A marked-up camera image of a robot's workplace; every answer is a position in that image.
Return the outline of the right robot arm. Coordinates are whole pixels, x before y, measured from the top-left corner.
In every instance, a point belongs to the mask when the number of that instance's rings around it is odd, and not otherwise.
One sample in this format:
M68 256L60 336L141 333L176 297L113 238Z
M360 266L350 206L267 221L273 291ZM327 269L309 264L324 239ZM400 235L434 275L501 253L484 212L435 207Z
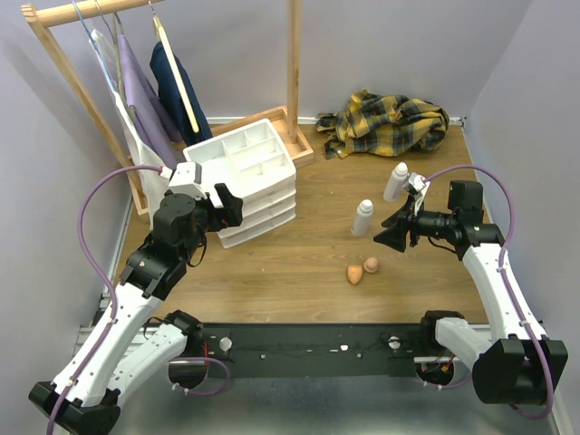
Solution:
M490 337L477 333L452 311L428 311L417 344L426 354L449 350L471 371L478 398L486 404L547 406L567 362L560 340L547 337L532 315L508 262L507 243L484 220L483 187L477 181L449 184L448 212L427 211L430 183L413 173L402 184L404 205L382 222L374 241L402 252L422 237L444 240L468 270L484 306Z

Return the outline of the tall white bottle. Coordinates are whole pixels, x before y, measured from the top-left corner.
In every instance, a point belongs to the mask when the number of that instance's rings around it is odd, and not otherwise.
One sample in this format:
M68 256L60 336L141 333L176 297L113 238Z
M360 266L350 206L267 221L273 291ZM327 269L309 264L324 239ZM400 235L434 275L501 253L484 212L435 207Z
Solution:
M404 162L398 163L392 170L386 187L383 191L383 199L387 202L394 202L401 194L403 185L409 177L408 166Z

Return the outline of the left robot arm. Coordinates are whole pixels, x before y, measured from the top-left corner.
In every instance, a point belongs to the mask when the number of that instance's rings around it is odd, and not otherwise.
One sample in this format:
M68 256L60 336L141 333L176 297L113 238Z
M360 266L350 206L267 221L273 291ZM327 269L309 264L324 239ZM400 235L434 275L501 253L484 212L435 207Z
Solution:
M176 311L133 352L133 339L186 274L207 234L242 223L241 198L223 183L221 201L194 198L172 189L154 215L153 229L128 259L111 302L80 351L50 382L38 382L29 399L48 418L47 432L61 426L71 434L108 434L121 408L140 386L171 360L192 361L206 372L208 356L202 324Z

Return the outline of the white drawer organizer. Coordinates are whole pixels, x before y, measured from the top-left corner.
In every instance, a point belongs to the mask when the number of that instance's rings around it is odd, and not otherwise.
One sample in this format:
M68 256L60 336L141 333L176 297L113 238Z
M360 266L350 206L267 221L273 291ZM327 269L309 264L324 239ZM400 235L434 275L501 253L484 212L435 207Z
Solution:
M201 186L219 206L214 185L243 200L242 224L217 233L231 248L296 217L296 168L273 123L260 120L183 150L202 168Z

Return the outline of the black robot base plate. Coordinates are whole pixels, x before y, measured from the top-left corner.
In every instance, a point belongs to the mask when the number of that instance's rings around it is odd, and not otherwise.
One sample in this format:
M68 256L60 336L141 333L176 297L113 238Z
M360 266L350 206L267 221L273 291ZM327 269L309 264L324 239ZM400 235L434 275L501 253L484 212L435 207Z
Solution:
M450 352L421 342L417 324L206 323L192 352L223 362L234 379L431 374Z

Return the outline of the short white bottle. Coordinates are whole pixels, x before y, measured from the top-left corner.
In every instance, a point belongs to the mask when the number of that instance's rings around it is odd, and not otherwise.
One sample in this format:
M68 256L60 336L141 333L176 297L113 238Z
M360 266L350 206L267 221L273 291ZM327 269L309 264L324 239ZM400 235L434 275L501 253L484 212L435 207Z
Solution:
M364 199L358 205L353 224L351 227L351 232L355 237L363 237L372 221L373 216L373 203L369 199Z

